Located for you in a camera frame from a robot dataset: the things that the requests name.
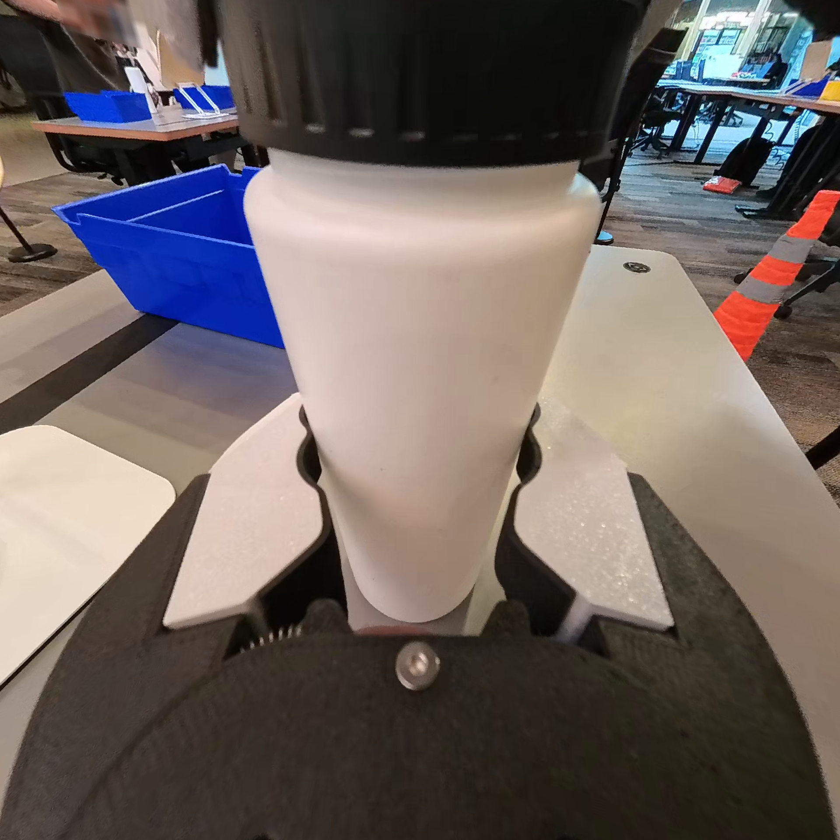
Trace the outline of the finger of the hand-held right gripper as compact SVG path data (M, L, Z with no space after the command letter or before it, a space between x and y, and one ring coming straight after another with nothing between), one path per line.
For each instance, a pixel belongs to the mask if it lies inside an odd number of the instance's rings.
M669 25L669 21L677 14L683 1L649 1L646 4L645 14L639 28L640 49L647 48L653 42L656 34Z
M133 18L160 33L192 70L216 67L219 29L215 1L129 1Z

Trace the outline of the black floor stand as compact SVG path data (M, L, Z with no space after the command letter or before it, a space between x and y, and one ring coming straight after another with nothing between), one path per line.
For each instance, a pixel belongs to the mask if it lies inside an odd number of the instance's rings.
M57 255L57 248L49 244L31 244L26 237L18 230L17 226L1 207L1 218L8 230L17 240L17 246L11 248L7 253L7 260L13 264L26 264L43 259L49 259Z

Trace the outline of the black ribbed bottle lid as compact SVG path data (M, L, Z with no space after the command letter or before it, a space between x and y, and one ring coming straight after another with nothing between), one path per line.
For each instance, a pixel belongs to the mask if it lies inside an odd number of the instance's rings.
M241 133L412 167L601 152L645 2L217 2Z

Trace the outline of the black table leg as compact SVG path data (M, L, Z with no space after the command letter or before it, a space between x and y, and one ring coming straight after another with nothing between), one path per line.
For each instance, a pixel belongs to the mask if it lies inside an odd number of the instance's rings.
M825 119L794 143L777 183L756 192L754 199L766 205L736 206L735 210L749 218L785 221L806 198L838 175L838 162L839 121Z

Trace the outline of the cardboard box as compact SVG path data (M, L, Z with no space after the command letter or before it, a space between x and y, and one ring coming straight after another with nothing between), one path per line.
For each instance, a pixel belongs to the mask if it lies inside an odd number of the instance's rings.
M801 64L800 81L819 81L827 68L838 60L839 37L814 40L805 50Z

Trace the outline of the wood-edged office table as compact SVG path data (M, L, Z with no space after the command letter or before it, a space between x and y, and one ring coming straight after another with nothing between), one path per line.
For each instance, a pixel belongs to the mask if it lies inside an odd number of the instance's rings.
M139 185L176 171L202 168L220 155L242 152L248 165L259 162L259 155L249 150L249 143L238 129L236 115L226 114L219 120L178 119L164 125L152 120L126 124L84 122L74 117L35 121L32 126L44 135L97 138L125 148L138 174L136 185Z

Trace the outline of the white rounded mat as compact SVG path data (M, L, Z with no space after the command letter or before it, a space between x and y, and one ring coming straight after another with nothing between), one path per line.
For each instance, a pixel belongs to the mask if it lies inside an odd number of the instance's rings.
M1 681L75 617L170 508L165 478L50 425L1 436Z

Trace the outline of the black mesh office chair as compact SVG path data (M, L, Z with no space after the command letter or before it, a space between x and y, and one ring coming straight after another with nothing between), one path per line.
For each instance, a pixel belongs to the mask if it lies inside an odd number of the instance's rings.
M135 186L138 174L129 154L102 139L46 133L45 138L58 164L76 174L109 177L118 186Z

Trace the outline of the black office chair base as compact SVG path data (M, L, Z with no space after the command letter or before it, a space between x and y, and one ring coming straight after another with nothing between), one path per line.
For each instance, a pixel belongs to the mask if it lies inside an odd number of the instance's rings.
M773 318L786 320L796 302L811 293L824 293L838 281L838 258L805 257L802 263L766 255L750 272L735 277L738 288L733 296L765 308L773 304Z

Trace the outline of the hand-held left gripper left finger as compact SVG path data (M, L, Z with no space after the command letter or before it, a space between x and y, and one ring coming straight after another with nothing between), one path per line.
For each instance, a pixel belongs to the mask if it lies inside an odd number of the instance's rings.
M211 468L163 624L243 616L258 635L330 599L347 610L338 540L300 394L288 397Z

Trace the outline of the clear acrylic stand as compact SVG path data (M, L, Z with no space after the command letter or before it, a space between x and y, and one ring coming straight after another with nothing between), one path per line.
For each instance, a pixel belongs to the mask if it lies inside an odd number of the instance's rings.
M186 119L219 120L227 116L201 86L178 85L173 92L175 95L180 95L189 106L185 114Z

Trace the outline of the black backpack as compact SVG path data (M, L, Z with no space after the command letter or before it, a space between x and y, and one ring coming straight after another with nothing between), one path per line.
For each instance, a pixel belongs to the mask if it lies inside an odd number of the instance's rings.
M714 176L751 186L755 176L766 164L775 143L764 137L747 138L739 142L725 161L714 171Z

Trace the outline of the orange traffic cone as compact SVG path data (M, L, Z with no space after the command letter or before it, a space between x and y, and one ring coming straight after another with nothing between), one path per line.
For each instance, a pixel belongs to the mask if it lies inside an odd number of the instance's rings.
M818 192L803 215L714 311L714 319L741 360L746 361L781 309L784 295L805 265L837 210L839 192Z

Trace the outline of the white plastic bottle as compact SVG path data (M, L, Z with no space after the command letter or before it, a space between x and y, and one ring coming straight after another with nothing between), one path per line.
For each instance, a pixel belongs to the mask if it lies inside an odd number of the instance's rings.
M578 161L423 168L270 150L245 215L364 598L473 589L594 243Z

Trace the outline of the large blue plastic bin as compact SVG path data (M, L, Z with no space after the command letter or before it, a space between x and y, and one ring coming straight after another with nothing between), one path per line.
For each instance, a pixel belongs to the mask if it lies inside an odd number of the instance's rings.
M135 310L281 349L244 212L258 172L217 164L53 210Z

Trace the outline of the dark-legged office table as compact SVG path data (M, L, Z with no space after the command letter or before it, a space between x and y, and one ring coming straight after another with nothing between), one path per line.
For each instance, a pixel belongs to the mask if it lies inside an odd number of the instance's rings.
M784 129L775 142L776 145L785 141L794 122L806 113L825 118L830 125L833 125L839 117L837 101L804 98L779 91L758 91L732 86L708 86L687 81L661 81L656 87L656 93L662 96L668 104L674 103L677 97L682 97L683 100L677 128L668 147L668 153L672 155L683 150L684 142L696 122L702 106L706 103L714 105L715 109L706 135L694 150L692 163L695 165L704 163L718 130L723 126L730 113L741 112L757 118L758 121L750 136L752 140L763 137L771 123L783 122Z

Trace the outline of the small blue bin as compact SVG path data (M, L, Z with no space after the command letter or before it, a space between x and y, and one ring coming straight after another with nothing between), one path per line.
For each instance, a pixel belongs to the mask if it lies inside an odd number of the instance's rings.
M126 124L150 121L151 110L144 94L132 91L65 92L68 108L80 120Z
M230 87L227 86L212 86L212 85L202 85L201 86L205 92L209 95L209 97L218 105L220 109L223 111L227 111L230 109L235 109L235 102L233 98L233 93L231 92ZM178 104L184 109L187 110L189 108L188 104L182 99L180 95L175 95L172 91L175 100Z

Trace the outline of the black pedestal stand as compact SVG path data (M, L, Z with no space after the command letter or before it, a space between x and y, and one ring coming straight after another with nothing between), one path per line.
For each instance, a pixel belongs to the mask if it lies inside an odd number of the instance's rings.
M601 152L585 159L579 167L579 172L601 195L602 215L595 237L597 245L613 242L612 235L604 230L604 223L621 185L623 167L641 126L645 108L667 65L673 60L670 42L669 29L661 28L633 60Z

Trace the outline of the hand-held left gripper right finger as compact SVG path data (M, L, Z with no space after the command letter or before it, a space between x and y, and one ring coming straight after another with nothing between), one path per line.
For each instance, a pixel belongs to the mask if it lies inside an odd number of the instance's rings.
M578 642L594 618L673 627L627 468L559 397L539 396L516 479L495 572L533 635Z

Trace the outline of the tan board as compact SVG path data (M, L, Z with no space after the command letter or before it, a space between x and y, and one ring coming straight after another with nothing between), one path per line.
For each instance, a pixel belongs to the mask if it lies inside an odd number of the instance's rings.
M204 70L196 70L187 65L169 46L160 30L155 34L155 46L163 89L174 90L181 85L201 86L204 84Z

